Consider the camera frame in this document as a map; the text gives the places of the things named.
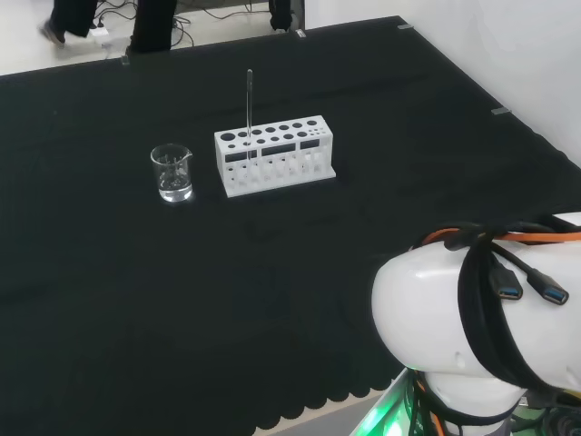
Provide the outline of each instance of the glass beaker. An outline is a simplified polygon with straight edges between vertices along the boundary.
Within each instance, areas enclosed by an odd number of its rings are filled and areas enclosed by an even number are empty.
[[[153,170],[160,195],[166,202],[178,203],[192,196],[188,161],[192,152],[178,144],[166,144],[152,150]]]

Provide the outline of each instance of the leg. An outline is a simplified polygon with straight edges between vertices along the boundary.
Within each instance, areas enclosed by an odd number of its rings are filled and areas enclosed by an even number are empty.
[[[271,26],[274,30],[289,30],[292,23],[291,0],[269,0]]]
[[[56,32],[86,37],[97,9],[97,0],[54,0],[51,25]]]
[[[132,52],[160,52],[172,48],[177,3],[177,0],[139,0],[130,47]]]

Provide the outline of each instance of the white wall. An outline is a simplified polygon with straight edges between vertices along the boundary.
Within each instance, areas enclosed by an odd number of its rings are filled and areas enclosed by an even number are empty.
[[[308,28],[401,15],[581,164],[580,0],[306,0]]]

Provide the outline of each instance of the white test tube rack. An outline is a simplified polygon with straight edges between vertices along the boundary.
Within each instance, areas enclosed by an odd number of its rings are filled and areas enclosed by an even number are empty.
[[[322,116],[217,132],[216,161],[229,197],[335,177],[333,133]]]

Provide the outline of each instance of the usb connector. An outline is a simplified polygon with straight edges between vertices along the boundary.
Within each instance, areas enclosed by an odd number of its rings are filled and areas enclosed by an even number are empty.
[[[552,277],[539,270],[532,269],[528,272],[527,282],[548,302],[562,306],[569,299],[569,292],[565,291]]]
[[[506,268],[496,258],[488,276],[492,291],[503,300],[520,300],[523,288],[518,282],[517,275]]]

